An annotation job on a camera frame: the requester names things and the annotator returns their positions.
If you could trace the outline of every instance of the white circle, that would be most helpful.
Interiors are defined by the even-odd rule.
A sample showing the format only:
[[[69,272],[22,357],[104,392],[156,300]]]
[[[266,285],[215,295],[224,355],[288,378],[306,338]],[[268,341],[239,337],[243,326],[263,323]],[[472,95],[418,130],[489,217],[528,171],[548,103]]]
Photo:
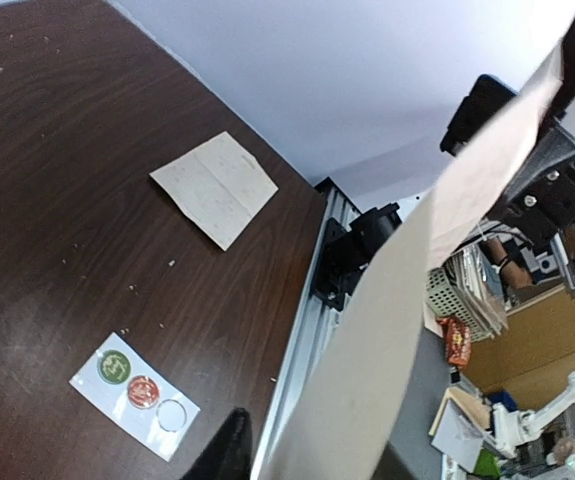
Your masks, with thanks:
[[[160,428],[168,432],[177,432],[187,423],[187,412],[176,400],[165,400],[156,412]]]

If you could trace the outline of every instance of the white plastic basket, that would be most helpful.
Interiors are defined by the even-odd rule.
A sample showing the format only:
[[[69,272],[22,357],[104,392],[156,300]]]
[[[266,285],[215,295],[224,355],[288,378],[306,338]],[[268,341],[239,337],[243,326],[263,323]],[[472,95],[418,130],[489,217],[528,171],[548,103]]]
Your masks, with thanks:
[[[484,331],[471,315],[460,296],[452,288],[449,278],[442,268],[435,268],[429,272],[427,303],[439,317],[450,315],[458,317],[469,327],[473,342],[479,342],[492,336],[490,332]]]

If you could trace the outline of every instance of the red snack package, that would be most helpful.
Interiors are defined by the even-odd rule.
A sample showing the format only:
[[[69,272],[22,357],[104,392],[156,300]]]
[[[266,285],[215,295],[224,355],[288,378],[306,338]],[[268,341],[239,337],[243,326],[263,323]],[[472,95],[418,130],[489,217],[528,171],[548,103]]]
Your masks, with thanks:
[[[466,367],[471,356],[469,327],[456,317],[443,317],[436,321],[443,326],[447,363],[459,369]]]

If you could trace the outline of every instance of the metal frame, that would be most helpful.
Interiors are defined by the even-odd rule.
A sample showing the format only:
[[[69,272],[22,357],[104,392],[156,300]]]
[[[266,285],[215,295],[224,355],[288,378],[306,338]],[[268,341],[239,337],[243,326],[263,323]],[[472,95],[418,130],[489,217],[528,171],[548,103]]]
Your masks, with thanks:
[[[327,347],[334,329],[340,323],[341,314],[326,307],[312,294],[312,278],[322,247],[325,230],[323,227],[327,221],[334,218],[344,227],[348,227],[360,212],[331,181],[328,185],[329,187],[325,187],[328,191],[324,193],[327,207],[276,381],[276,389],[258,443],[251,472],[252,480],[258,479],[261,468],[269,460],[307,379]]]

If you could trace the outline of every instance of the gray desk surface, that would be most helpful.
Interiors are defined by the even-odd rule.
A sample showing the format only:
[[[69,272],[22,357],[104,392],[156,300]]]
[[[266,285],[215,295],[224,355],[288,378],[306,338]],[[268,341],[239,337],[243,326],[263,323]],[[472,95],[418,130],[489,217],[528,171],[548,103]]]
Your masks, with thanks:
[[[431,446],[428,432],[449,383],[445,344],[423,328],[407,393],[389,440],[390,449],[411,478],[440,478],[442,454]]]

